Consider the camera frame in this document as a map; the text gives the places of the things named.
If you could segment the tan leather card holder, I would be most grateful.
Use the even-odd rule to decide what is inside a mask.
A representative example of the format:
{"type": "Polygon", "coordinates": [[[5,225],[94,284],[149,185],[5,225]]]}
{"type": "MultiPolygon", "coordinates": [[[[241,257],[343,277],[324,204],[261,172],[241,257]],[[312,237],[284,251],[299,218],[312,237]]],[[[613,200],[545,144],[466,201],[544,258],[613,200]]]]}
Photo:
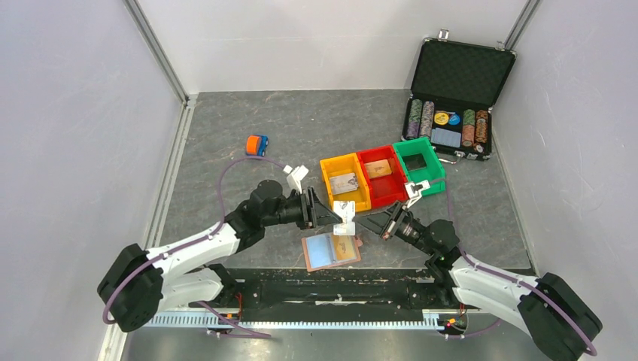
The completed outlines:
{"type": "Polygon", "coordinates": [[[332,233],[324,233],[306,237],[301,240],[305,266],[308,272],[315,272],[326,268],[334,268],[361,261],[359,248],[363,245],[363,243],[357,236],[354,237],[357,239],[358,257],[345,262],[335,261],[332,237],[332,233]]]}

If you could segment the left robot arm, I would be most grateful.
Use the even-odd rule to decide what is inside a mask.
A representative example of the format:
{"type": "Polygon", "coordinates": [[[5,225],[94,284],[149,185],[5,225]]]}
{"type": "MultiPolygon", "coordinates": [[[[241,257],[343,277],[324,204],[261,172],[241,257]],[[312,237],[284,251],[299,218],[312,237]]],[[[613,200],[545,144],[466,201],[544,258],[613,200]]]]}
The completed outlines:
{"type": "Polygon", "coordinates": [[[314,188],[284,196],[279,182],[263,180],[221,221],[195,235],[147,250],[124,247],[97,287],[105,303],[102,319],[131,332],[168,308],[208,301],[230,305],[236,286],[210,262],[254,246],[269,226],[294,223],[304,230],[341,222],[314,188]]]}

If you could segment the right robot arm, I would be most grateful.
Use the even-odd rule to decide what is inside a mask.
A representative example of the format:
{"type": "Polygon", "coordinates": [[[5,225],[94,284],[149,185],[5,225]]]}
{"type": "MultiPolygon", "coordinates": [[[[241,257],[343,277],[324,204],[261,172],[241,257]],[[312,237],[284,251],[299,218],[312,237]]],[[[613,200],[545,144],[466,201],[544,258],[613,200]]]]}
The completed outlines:
{"type": "Polygon", "coordinates": [[[354,222],[379,238],[399,238],[428,255],[424,264],[440,305],[459,302],[486,311],[529,335],[551,360],[597,355],[593,341],[603,324],[560,276],[548,272],[535,278],[481,262],[462,249],[452,221],[438,219],[425,226],[400,202],[358,215],[354,222]]]}

